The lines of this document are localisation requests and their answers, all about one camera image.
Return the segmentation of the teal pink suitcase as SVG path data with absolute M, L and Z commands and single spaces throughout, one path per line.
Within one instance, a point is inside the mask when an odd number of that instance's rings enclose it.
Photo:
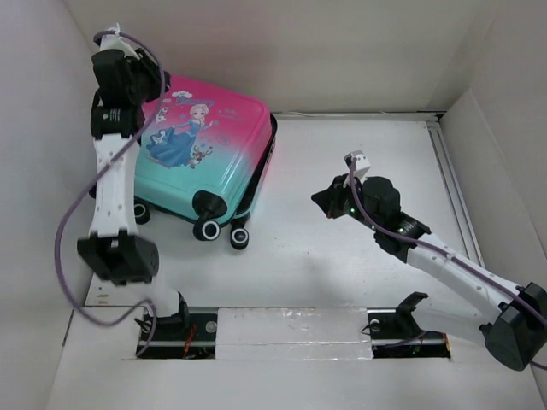
M 202 80 L 174 75 L 161 101 L 142 106 L 134 196 L 137 225 L 151 209 L 191 223 L 199 241 L 225 226 L 245 249 L 245 225 L 274 151 L 277 122 L 264 102 Z

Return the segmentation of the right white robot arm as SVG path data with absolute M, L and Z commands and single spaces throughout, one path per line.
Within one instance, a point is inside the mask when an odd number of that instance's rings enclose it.
M 451 333 L 486 347 L 502 365 L 522 371 L 546 344 L 546 291 L 531 282 L 520 285 L 485 270 L 451 249 L 430 228 L 401 209 L 400 193 L 384 177 L 360 180 L 339 175 L 311 196 L 328 219 L 349 216 L 373 231 L 379 247 L 421 270 L 466 300 L 479 312 L 474 319 L 431 305 L 412 293 L 397 306 L 395 326 L 404 336 L 423 331 Z

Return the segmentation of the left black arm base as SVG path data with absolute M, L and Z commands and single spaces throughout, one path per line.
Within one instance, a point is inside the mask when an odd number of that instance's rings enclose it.
M 190 324 L 158 321 L 149 344 L 151 317 L 146 313 L 135 319 L 140 327 L 136 356 L 144 360 L 213 360 L 216 350 L 218 311 L 198 309 L 190 311 Z

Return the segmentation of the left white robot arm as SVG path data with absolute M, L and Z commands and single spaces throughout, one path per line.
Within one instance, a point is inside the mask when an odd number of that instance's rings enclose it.
M 91 58 L 98 89 L 91 106 L 91 135 L 99 180 L 89 234 L 77 242 L 79 256 L 103 282 L 134 289 L 156 304 L 158 323 L 171 338 L 190 330 L 182 295 L 158 276 L 156 245 L 141 237 L 135 215 L 134 181 L 144 129 L 142 106 L 156 100 L 168 75 L 143 49 L 101 50 Z

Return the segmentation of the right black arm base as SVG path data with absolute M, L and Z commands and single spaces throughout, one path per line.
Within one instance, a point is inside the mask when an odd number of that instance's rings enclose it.
M 447 336 L 423 331 L 412 316 L 418 303 L 427 298 L 426 293 L 413 292 L 396 307 L 368 310 L 361 334 L 369 337 L 374 359 L 451 358 Z

